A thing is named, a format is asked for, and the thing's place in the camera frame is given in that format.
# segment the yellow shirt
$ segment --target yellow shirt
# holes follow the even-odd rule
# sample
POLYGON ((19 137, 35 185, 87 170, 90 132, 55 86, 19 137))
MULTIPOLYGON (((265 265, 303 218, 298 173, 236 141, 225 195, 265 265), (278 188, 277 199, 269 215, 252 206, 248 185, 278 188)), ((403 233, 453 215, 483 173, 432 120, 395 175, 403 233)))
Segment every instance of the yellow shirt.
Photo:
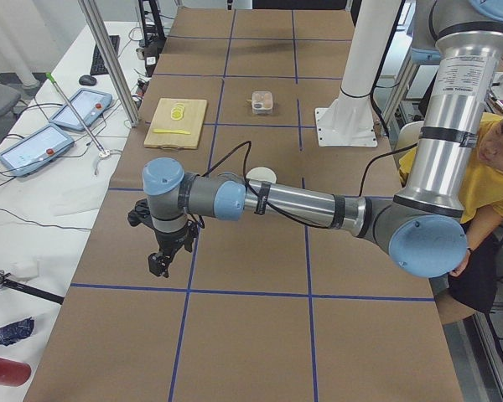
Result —
MULTIPOLYGON (((494 211, 503 217, 503 173, 481 163, 477 158, 480 139, 502 116, 484 113, 480 121, 476 148, 471 152, 464 181, 459 191, 459 201, 464 206, 461 223, 471 220, 478 208, 491 205, 494 211)), ((408 174, 412 169, 416 149, 410 150, 399 160, 399 175, 402 185, 406 184, 408 174)))

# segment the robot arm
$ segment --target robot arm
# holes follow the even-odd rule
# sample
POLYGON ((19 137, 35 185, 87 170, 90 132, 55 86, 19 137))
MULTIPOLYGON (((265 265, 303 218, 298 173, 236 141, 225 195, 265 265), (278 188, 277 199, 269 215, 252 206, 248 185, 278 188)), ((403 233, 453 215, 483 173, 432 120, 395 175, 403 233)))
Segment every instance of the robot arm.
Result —
POLYGON ((418 0, 417 9, 416 35, 426 39, 414 42, 435 45, 441 62, 407 186, 393 200, 316 193, 235 175, 204 178, 186 173, 173 159, 155 159, 143 170, 147 200, 129 214, 132 225, 145 223, 155 231, 160 248, 149 256, 151 272, 167 276, 177 250, 191 250, 199 223, 189 214, 238 220, 244 210, 347 230, 416 276, 456 268, 467 248, 457 194, 503 55, 503 0, 418 0))

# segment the white table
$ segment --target white table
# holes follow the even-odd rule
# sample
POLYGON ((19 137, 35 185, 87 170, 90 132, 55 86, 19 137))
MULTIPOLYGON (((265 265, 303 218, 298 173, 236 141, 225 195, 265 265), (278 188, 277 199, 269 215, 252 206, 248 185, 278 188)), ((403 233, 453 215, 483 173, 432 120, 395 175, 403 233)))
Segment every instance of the white table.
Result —
MULTIPOLYGON (((141 32, 139 29, 133 30, 137 23, 106 23, 106 27, 109 34, 121 36, 119 62, 129 87, 133 89, 137 79, 142 77, 139 73, 143 73, 145 69, 135 53, 137 41, 129 41, 129 34, 130 38, 140 39, 141 32)), ((94 45, 91 32, 85 27, 52 72, 67 95, 72 95, 80 88, 78 78, 81 75, 89 74, 94 45)), ((101 130, 98 138, 105 148, 122 150, 130 123, 117 98, 110 76, 98 75, 96 78, 98 83, 93 89, 112 94, 114 104, 105 112, 106 127, 101 130, 104 124, 100 124, 94 132, 101 130)), ((36 101, 63 103, 48 81, 42 85, 36 95, 36 101)), ((51 116, 57 109, 49 107, 44 110, 47 116, 51 116)), ((23 113, 10 132, 27 136, 46 123, 43 113, 38 108, 31 108, 23 113)), ((0 187, 0 208, 41 224, 92 227, 119 156, 112 155, 101 161, 99 174, 96 176, 94 162, 98 158, 98 151, 95 145, 91 144, 84 156, 73 158, 71 156, 81 155, 86 150, 90 139, 81 138, 83 133, 70 134, 78 141, 67 152, 67 158, 59 158, 27 178, 16 178, 0 187)), ((6 138, 0 146, 0 151, 16 141, 18 139, 15 137, 6 138)), ((0 183, 7 179, 0 176, 0 183)), ((86 229, 43 228, 26 224, 0 211, 0 270, 11 272, 17 278, 36 275, 27 281, 16 280, 64 296, 89 233, 86 229)), ((30 338, 8 347, 0 346, 0 357, 29 363, 33 377, 59 310, 60 305, 51 301, 8 288, 2 289, 0 327, 33 317, 35 329, 30 338)), ((30 382, 31 379, 16 388, 0 386, 0 401, 22 400, 30 382)))

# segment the yellow cutting board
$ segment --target yellow cutting board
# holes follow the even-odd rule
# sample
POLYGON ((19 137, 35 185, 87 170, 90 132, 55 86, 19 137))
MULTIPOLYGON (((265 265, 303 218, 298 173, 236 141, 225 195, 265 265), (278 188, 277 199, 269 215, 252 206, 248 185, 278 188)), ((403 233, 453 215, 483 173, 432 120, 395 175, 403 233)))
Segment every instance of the yellow cutting board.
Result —
POLYGON ((160 98, 143 145, 148 148, 197 149, 206 110, 205 99, 160 98), (181 108, 182 118, 172 119, 172 112, 181 108))

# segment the red cylinder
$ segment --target red cylinder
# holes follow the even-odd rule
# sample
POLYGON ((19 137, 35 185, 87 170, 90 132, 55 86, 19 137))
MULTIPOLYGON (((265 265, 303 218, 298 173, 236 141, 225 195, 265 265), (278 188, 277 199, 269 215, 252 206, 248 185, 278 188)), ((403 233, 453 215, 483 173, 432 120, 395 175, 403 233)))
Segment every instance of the red cylinder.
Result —
POLYGON ((18 387, 28 381, 31 373, 29 364, 0 358, 0 385, 18 387))

